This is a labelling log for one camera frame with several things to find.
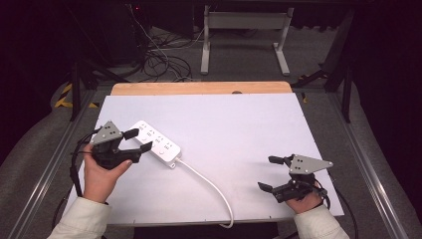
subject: power outlet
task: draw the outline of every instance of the power outlet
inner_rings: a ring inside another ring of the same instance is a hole
[[[135,139],[139,141],[140,144],[144,145],[152,141],[150,152],[170,168],[176,166],[176,158],[180,158],[182,155],[180,146],[143,120],[137,122],[130,129],[133,128],[139,129],[139,135],[136,136]]]

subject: gray floor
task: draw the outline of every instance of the gray floor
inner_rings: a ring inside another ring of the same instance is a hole
[[[188,49],[165,51],[169,56],[178,56],[188,61],[192,67],[195,81],[287,81],[293,83],[300,75],[311,74],[318,70],[332,42],[335,31],[292,28],[285,45],[285,55],[291,70],[289,77],[283,77],[272,43],[279,37],[277,31],[258,31],[251,38],[243,38],[232,33],[219,33],[211,39],[211,60],[209,74],[201,76],[201,43]],[[143,79],[135,75],[130,79]],[[159,81],[174,79],[168,73]],[[360,238],[390,238],[381,213],[374,201],[373,193],[362,176],[352,144],[344,129],[342,119],[337,114],[338,94],[330,95],[321,89],[324,80],[309,84],[305,92],[307,102],[301,102],[304,114],[310,125],[316,144],[325,160],[331,160],[335,167],[330,170],[334,185],[344,195],[356,217]],[[101,103],[109,94],[110,83],[102,83],[95,92],[92,102]],[[57,100],[57,93],[52,96],[52,104]],[[41,195],[39,207],[34,208],[33,217],[28,219],[21,238],[46,238],[51,232],[54,211],[61,198],[72,183],[69,179],[69,153],[76,141],[94,128],[100,109],[86,109],[81,122],[72,136],[64,157],[58,159],[58,170],[51,184],[47,185],[45,195]],[[17,143],[2,167],[0,167],[0,238],[7,238],[24,210],[38,180],[43,176],[50,159],[57,154],[55,149],[60,144],[62,135],[69,125],[71,110],[54,109],[53,112],[32,127]],[[409,238],[422,238],[421,224],[408,198],[391,172],[359,105],[356,89],[353,89],[349,125],[364,153],[382,183],[400,222]],[[343,206],[345,215],[338,221],[350,237],[354,237],[350,213]],[[279,223],[281,237],[286,237],[296,230],[292,220]],[[132,228],[109,227],[105,236],[112,238],[131,238]]]

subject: white board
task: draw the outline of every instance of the white board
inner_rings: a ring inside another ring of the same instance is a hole
[[[110,96],[97,127],[108,120],[122,131],[145,120],[178,144],[182,159],[226,195],[235,222],[293,217],[286,203],[277,203],[272,194],[258,187],[259,181],[280,186],[290,179],[288,168],[269,163],[268,156],[296,153],[321,158],[295,94]],[[120,149],[136,147],[134,139],[120,145]],[[327,172],[317,172],[316,178],[328,191],[331,213],[343,215]],[[73,190],[69,201],[75,198]],[[213,187],[184,165],[170,169],[150,153],[119,179],[107,202],[113,207],[108,224],[186,225],[230,220]]]

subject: wooden edge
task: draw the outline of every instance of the wooden edge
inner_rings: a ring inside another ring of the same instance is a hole
[[[291,93],[287,82],[191,82],[119,83],[112,96],[202,95],[202,94],[279,94]]]

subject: human hand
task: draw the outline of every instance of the human hand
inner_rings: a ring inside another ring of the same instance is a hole
[[[290,206],[297,214],[309,211],[322,203],[322,198],[315,192],[309,193],[302,200],[297,198],[286,201],[288,206]]]
[[[105,203],[106,199],[111,195],[118,178],[130,168],[132,161],[128,159],[112,170],[107,170],[99,166],[93,159],[91,155],[92,149],[92,144],[84,147],[84,198],[94,202]]]

